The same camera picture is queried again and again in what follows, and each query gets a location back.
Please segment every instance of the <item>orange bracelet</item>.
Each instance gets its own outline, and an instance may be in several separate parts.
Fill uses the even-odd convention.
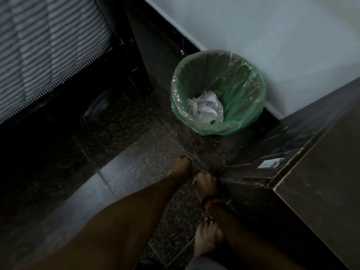
[[[209,200],[205,204],[205,212],[207,212],[207,210],[209,209],[210,204],[212,204],[212,203],[223,203],[223,204],[225,204],[224,200],[221,199],[221,198],[215,198],[213,200]]]

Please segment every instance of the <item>crumpled tissue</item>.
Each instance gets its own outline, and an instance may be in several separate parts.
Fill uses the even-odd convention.
[[[201,122],[224,121],[224,108],[214,92],[204,92],[200,97],[187,99],[189,103],[188,113],[192,114]]]

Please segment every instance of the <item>floor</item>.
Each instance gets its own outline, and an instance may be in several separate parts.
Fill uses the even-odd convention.
[[[266,127],[259,120],[233,136],[200,136],[170,109],[173,71],[184,57],[151,22],[128,15],[154,92],[136,98],[124,81],[93,121],[74,123],[46,107],[0,138],[0,264],[25,265],[52,253],[107,205],[160,180],[181,155],[219,170]],[[204,211],[191,185],[169,202],[144,257],[183,269]]]

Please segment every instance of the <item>green trash bag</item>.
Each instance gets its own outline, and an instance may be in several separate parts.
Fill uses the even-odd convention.
[[[188,113],[188,98],[213,91],[223,105],[223,122],[204,123]],[[189,55],[175,69],[171,109],[201,135],[231,135],[256,121],[265,104],[266,84],[258,69],[243,57],[222,50]]]

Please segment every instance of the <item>striped fabric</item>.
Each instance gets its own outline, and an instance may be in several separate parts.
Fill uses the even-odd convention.
[[[103,54],[96,0],[0,0],[0,123]]]

